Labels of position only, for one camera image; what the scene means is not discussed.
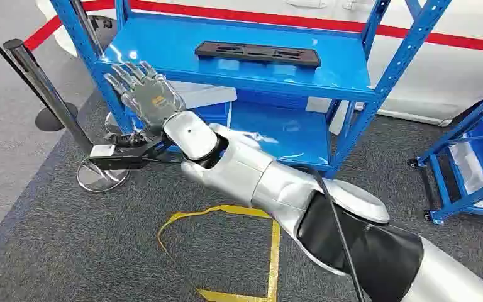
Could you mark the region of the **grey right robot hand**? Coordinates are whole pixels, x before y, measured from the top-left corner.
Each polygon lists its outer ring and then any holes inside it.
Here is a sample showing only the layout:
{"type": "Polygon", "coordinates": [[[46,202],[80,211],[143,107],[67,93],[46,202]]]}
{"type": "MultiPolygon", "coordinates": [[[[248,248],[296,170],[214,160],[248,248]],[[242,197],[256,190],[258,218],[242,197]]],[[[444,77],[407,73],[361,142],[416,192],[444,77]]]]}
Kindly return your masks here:
{"type": "Polygon", "coordinates": [[[186,104],[164,75],[148,62],[114,64],[103,77],[143,123],[150,137],[160,136],[164,123],[174,114],[185,111],[186,104]]]}

